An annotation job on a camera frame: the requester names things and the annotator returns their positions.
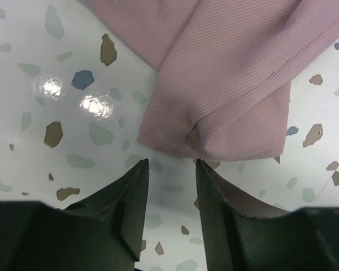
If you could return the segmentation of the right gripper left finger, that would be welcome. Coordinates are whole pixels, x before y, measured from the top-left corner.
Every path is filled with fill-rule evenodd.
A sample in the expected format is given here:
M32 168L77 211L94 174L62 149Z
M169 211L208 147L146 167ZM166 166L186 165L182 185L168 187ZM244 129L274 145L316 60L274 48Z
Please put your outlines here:
M140 259L148 190L144 159L65 209L0 201L0 270L133 270Z

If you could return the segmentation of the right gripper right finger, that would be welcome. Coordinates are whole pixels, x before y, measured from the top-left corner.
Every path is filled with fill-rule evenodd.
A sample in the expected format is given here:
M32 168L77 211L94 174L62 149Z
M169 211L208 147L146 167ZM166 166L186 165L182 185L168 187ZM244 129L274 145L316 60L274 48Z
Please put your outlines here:
M208 270L339 270L339 207L269 205L196 162Z

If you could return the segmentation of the pink tank top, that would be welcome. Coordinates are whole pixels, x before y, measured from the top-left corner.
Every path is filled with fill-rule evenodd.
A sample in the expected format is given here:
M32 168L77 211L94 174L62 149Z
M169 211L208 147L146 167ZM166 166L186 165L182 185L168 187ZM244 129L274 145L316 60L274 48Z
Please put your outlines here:
M283 153L290 83L339 38L339 1L89 1L158 71L138 142L217 161Z

